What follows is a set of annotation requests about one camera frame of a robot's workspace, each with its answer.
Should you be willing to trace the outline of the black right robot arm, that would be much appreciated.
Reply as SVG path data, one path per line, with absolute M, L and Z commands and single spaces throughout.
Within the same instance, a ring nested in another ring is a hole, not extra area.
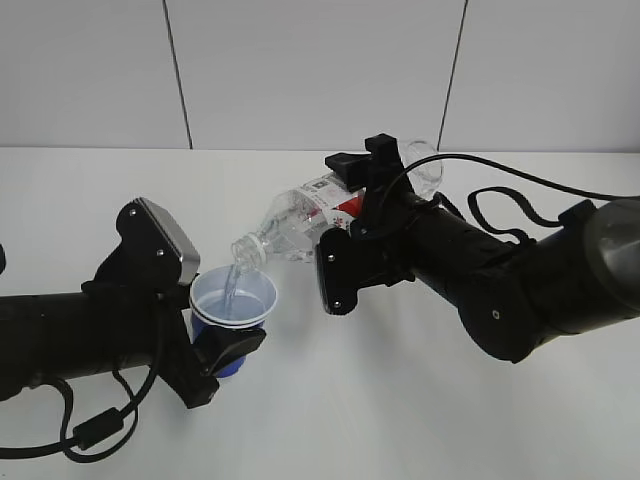
M 325 231 L 315 248 L 325 310 L 353 311 L 361 289 L 421 281 L 453 305 L 467 334 L 488 355 L 511 363 L 561 337 L 639 314 L 639 200 L 580 191 L 554 220 L 504 188 L 533 223 L 536 240 L 498 229 L 476 193 L 462 214 L 442 193 L 420 197 L 397 140 L 370 137 L 361 154 L 325 160 L 348 190 L 364 194 L 348 229 Z

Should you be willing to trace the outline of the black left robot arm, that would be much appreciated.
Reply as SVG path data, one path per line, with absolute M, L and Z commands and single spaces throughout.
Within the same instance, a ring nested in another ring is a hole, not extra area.
M 147 366 L 187 408 L 208 404 L 222 370 L 266 333 L 209 326 L 191 338 L 182 314 L 191 284 L 179 277 L 177 266 L 146 266 L 118 247 L 76 293 L 2 297 L 1 398 L 50 378 Z

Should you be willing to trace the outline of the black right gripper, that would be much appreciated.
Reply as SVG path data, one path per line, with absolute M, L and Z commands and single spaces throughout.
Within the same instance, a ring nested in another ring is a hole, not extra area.
M 394 180 L 392 193 L 414 192 L 402 163 L 397 139 L 381 133 L 364 141 L 368 153 L 335 153 L 325 158 L 325 165 L 338 177 L 348 191 L 367 189 L 385 192 Z M 354 282 L 356 285 L 396 285 L 414 282 L 409 254 L 405 246 L 408 228 L 419 214 L 429 213 L 440 205 L 439 194 L 426 200 L 414 193 L 389 200 L 382 207 L 372 205 L 350 227 L 355 253 Z

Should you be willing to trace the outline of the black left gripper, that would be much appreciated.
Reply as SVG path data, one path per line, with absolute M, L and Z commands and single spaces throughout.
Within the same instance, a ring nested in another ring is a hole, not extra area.
M 219 389 L 215 378 L 230 378 L 266 338 L 261 327 L 206 327 L 188 336 L 181 310 L 168 296 L 157 293 L 151 304 L 155 334 L 149 374 L 161 378 L 187 409 L 208 405 Z

